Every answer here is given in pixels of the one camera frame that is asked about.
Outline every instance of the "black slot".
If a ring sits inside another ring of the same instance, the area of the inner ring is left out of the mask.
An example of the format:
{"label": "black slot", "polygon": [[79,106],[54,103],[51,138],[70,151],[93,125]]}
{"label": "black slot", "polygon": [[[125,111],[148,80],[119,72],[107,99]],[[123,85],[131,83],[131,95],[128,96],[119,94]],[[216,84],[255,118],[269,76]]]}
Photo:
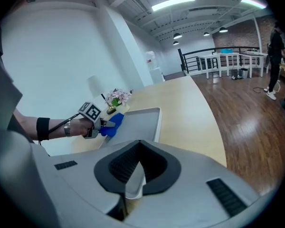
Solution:
{"label": "black slot", "polygon": [[68,161],[68,162],[56,164],[54,166],[56,167],[57,170],[61,170],[61,169],[65,169],[65,168],[68,168],[74,165],[77,165],[76,161]]}
{"label": "black slot", "polygon": [[206,183],[231,217],[247,208],[247,205],[220,178]]}

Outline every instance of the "cable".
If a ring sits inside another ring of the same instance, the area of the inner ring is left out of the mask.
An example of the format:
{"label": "cable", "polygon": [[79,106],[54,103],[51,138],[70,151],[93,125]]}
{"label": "cable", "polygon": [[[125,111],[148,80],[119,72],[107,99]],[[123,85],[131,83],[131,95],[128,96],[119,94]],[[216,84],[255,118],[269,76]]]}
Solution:
{"label": "cable", "polygon": [[71,116],[70,118],[64,120],[63,122],[59,123],[58,125],[56,125],[55,127],[51,128],[48,131],[48,134],[54,132],[56,129],[58,129],[59,127],[61,127],[62,125],[66,124],[67,122],[71,121],[73,118],[77,117],[79,115],[79,113],[75,114],[74,116]]}
{"label": "cable", "polygon": [[280,92],[280,89],[281,89],[280,82],[281,82],[281,80],[279,80],[279,79],[278,79],[278,81],[276,82],[276,83],[277,83],[277,85],[279,86],[279,89],[278,89],[278,90],[276,90],[276,92],[277,92],[277,93],[279,93],[279,92]]}
{"label": "cable", "polygon": [[261,88],[261,87],[254,87],[254,88],[253,88],[253,91],[256,92],[256,93],[258,93],[258,94],[261,93],[263,90],[264,90],[264,88]]}

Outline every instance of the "pink flower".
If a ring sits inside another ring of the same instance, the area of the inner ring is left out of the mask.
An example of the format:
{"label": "pink flower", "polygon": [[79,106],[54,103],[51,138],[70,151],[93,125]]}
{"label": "pink flower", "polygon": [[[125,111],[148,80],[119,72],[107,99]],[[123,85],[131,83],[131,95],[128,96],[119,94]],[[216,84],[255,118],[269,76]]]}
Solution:
{"label": "pink flower", "polygon": [[117,98],[118,99],[118,104],[125,105],[126,102],[129,100],[131,95],[132,94],[130,92],[128,92],[128,91],[124,91],[124,90],[121,90],[121,89],[115,89],[113,91],[110,91],[110,93],[105,98],[105,101],[109,105],[112,105],[112,100]]}

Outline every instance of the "person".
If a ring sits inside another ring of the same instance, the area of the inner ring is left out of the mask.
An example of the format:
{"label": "person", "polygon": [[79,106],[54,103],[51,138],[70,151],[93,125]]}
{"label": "person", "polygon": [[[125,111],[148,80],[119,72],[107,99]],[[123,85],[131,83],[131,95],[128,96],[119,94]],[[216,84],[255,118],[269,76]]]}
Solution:
{"label": "person", "polygon": [[276,22],[270,35],[270,45],[268,48],[271,64],[270,82],[267,89],[265,89],[267,91],[266,95],[273,100],[276,100],[274,87],[279,77],[282,56],[285,58],[285,46],[281,38],[282,33],[279,22]]}
{"label": "person", "polygon": [[[11,9],[7,11],[7,15],[13,13],[26,2],[35,0],[16,0],[12,4]],[[0,57],[3,55],[1,44],[1,29],[0,29]],[[12,130],[24,135],[31,143],[33,140],[42,141],[47,139],[55,139],[61,137],[86,135],[88,130],[93,127],[93,122],[87,118],[72,119],[70,122],[62,125],[54,132],[48,134],[49,129],[55,127],[65,119],[49,119],[42,117],[24,116],[17,109],[9,122],[8,130]]]}

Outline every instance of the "black pants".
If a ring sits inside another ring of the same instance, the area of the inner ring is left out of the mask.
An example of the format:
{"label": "black pants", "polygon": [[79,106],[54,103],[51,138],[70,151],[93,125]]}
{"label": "black pants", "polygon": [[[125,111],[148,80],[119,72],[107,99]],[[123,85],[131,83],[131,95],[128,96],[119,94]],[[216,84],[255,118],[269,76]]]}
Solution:
{"label": "black pants", "polygon": [[277,79],[279,78],[279,72],[280,72],[280,64],[274,63],[272,58],[270,57],[270,64],[271,64],[271,70],[270,70],[270,82],[269,82],[269,92],[272,92]]}

